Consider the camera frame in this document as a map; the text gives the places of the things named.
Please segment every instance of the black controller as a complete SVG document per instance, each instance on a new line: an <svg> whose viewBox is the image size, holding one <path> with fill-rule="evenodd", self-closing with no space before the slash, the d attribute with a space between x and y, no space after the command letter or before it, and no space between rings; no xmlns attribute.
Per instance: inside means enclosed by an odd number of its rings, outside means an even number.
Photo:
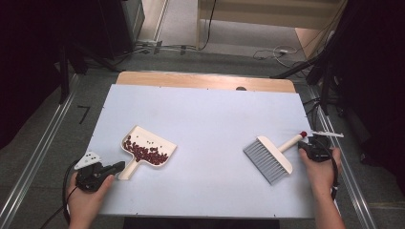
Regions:
<svg viewBox="0 0 405 229"><path fill-rule="evenodd" d="M330 149L330 140L323 135L310 136L309 144L304 141L298 142L298 149L304 149L309 159L322 162L329 160L332 150Z"/></svg>
<svg viewBox="0 0 405 229"><path fill-rule="evenodd" d="M81 168L76 176L76 186L87 192L96 192L109 175L115 175L125 168L125 162L103 167L100 162Z"/></svg>

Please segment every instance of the brush handle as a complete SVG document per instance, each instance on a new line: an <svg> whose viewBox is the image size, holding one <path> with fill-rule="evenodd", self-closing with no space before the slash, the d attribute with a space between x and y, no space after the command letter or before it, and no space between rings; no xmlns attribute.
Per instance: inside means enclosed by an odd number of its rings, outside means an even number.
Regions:
<svg viewBox="0 0 405 229"><path fill-rule="evenodd" d="M296 135L292 139L286 141L283 145L277 148L281 153L289 149L291 146L295 145L298 141L302 140L305 136L307 136L306 132L301 132L301 134Z"/></svg>

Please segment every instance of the black curtain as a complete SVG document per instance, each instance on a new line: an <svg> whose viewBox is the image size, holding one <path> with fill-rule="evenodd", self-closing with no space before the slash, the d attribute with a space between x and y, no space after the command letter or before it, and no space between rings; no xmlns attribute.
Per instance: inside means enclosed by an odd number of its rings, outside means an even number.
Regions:
<svg viewBox="0 0 405 229"><path fill-rule="evenodd" d="M0 149L59 85L62 13L52 1L1 1Z"/></svg>

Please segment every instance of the wooden board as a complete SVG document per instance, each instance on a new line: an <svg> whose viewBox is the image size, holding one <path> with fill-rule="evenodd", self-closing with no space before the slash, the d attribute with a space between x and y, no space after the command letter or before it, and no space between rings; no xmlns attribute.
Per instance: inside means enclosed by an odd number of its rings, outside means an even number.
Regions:
<svg viewBox="0 0 405 229"><path fill-rule="evenodd" d="M244 87L255 92L295 93L294 85L286 79L218 74L123 72L118 76L117 84L226 90Z"/></svg>

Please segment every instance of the human hand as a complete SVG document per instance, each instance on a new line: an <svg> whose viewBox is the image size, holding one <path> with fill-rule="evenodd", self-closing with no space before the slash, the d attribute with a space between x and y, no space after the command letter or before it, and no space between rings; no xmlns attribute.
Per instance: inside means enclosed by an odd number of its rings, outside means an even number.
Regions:
<svg viewBox="0 0 405 229"><path fill-rule="evenodd" d="M304 164L307 167L307 175L309 183L312 187L312 192L317 194L330 194L330 188L333 184L333 167L330 160L323 162L316 162L308 158L307 153L303 149L299 149L299 154ZM342 171L342 164L340 160L340 149L334 148L332 156L336 161L339 174Z"/></svg>
<svg viewBox="0 0 405 229"><path fill-rule="evenodd" d="M75 186L75 178L77 173L74 173L71 178L66 197L75 190L69 197L69 211L71 214L71 223L69 228L81 229L90 228L93 220L96 218L99 209L101 208L104 196L110 189L114 176L109 175L100 188L95 193L84 192Z"/></svg>

